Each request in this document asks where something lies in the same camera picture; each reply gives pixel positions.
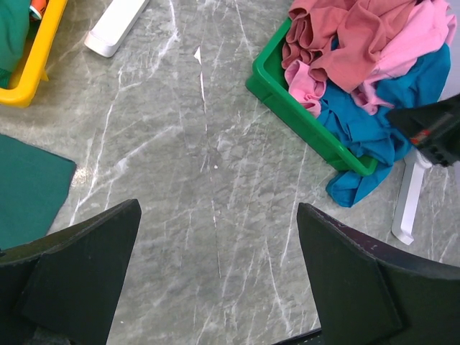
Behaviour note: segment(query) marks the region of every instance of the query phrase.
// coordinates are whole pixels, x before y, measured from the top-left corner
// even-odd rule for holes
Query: teal cloth
[[[0,248],[46,235],[67,198],[76,164],[0,135]]]
[[[24,52],[30,0],[0,0],[0,88],[7,88]]]
[[[379,82],[377,95],[396,109],[417,108],[438,101],[451,67],[450,50],[444,45],[438,52],[417,60],[407,75]],[[393,164],[409,152],[412,145],[387,120],[388,108],[381,106],[374,116],[359,108],[351,96],[328,82],[321,99],[320,123],[333,133],[357,157],[369,155],[379,163],[366,177],[354,171],[340,172],[326,191],[343,207],[351,207],[371,193],[390,173]]]

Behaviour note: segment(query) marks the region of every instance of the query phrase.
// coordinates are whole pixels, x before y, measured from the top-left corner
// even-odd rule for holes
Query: dark green towel
[[[67,198],[76,164],[0,135],[0,248],[46,235]]]
[[[0,0],[0,88],[8,86],[24,52],[30,0]]]

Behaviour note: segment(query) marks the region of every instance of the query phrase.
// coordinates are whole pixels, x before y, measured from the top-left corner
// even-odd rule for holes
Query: crumpled clothing
[[[385,79],[377,86],[377,95],[396,109],[415,108],[438,101],[451,67],[450,49],[444,44],[417,60],[407,75]],[[331,81],[321,99],[318,121],[357,157],[369,155],[379,163],[370,176],[354,171],[340,172],[326,191],[343,207],[351,207],[371,193],[390,173],[394,162],[410,151],[411,143],[386,118],[390,111],[380,107],[374,116],[359,108],[353,98]]]
[[[425,0],[410,13],[402,31],[382,50],[380,60],[371,75],[351,92],[355,103],[375,115],[379,106],[393,105],[377,96],[376,85],[382,79],[405,75],[420,56],[439,50],[454,40],[457,20],[445,0]]]
[[[285,79],[289,85],[289,94],[314,117],[321,113],[321,97],[326,92],[326,83],[316,81],[308,74],[310,66],[296,60],[285,71]]]
[[[282,66],[300,59],[315,80],[330,78],[352,92],[374,70],[414,6],[415,0],[294,0]],[[339,48],[332,51],[337,36]]]
[[[30,0],[0,0],[0,88],[22,58],[29,31]]]

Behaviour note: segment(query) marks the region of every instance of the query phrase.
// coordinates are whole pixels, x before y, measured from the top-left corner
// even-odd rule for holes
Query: yellow plastic basket
[[[40,79],[48,81],[45,65],[67,0],[50,0],[33,41],[27,41],[24,55],[9,81],[0,88],[0,104],[26,107],[35,96]]]

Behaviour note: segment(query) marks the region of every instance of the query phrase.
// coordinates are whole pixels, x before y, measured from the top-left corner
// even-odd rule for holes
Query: gray marble floor
[[[428,173],[406,247],[390,235],[402,164],[359,205],[340,208],[324,189],[333,169],[245,89],[290,0],[151,0],[106,59],[83,39],[109,2],[69,0],[51,81],[28,109],[0,108],[2,133],[78,163],[53,230],[128,198],[142,205],[109,344],[272,344],[319,326],[299,202],[460,265],[453,170]],[[459,89],[453,77],[446,94]]]

